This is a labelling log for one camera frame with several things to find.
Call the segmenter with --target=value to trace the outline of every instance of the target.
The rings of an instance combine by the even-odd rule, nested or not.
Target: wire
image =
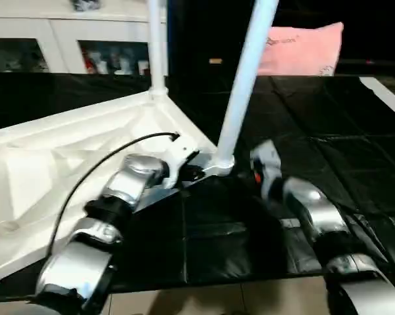
[[[53,245],[54,245],[54,241],[56,239],[56,235],[58,233],[59,230],[59,226],[60,226],[60,222],[62,221],[62,217],[64,215],[64,212],[66,210],[66,207],[69,204],[69,201],[71,200],[73,194],[76,192],[76,190],[81,186],[81,184],[88,178],[88,176],[91,175],[91,173],[93,171],[95,171],[100,165],[102,165],[105,161],[107,161],[108,159],[110,159],[112,156],[114,156],[115,154],[119,153],[120,151],[128,148],[129,146],[132,146],[133,144],[136,144],[140,141],[149,139],[149,138],[154,138],[154,137],[160,137],[160,136],[170,136],[172,138],[172,140],[175,140],[179,137],[179,134],[176,133],[152,133],[150,135],[146,135],[146,136],[142,136],[140,138],[137,138],[133,141],[130,141],[122,146],[120,146],[119,148],[115,149],[114,151],[111,151],[109,154],[107,154],[106,156],[104,156],[100,161],[98,161],[97,163],[95,163],[75,184],[75,186],[71,189],[70,193],[68,194],[68,196],[66,197],[62,207],[60,208],[59,214],[56,218],[55,224],[54,224],[54,228],[53,228],[53,232],[52,232],[52,236],[51,239],[49,241],[49,244],[47,246],[47,251],[46,251],[46,258],[49,258],[52,255],[53,252]]]

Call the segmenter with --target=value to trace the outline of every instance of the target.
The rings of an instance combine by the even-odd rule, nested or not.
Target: white floor tile
[[[239,285],[217,285],[113,295],[111,315],[239,315]]]
[[[10,315],[26,303],[26,301],[0,303],[0,315]]]
[[[328,315],[323,278],[295,278],[244,283],[250,315]]]

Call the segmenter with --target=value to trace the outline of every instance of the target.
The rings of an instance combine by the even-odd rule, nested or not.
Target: pink cushion
[[[259,75],[333,75],[341,51],[343,23],[306,30],[273,27]]]

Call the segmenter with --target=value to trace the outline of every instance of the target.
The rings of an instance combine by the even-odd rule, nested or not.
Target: dark background
[[[395,0],[280,0],[274,26],[343,22],[337,74],[395,75]],[[168,1],[170,76],[234,78],[253,0]],[[209,64],[221,58],[221,65]]]

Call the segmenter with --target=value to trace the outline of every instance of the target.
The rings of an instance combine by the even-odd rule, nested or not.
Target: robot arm
[[[18,314],[99,314],[117,269],[115,255],[126,226],[147,188],[172,188],[180,169],[196,154],[196,145],[180,136],[161,158],[130,154],[107,182],[87,216],[79,220],[62,250],[39,276],[36,296]]]
[[[259,146],[251,157],[262,198],[274,198],[295,214],[325,270],[331,314],[395,315],[395,287],[327,196],[310,182],[282,178],[271,142]]]

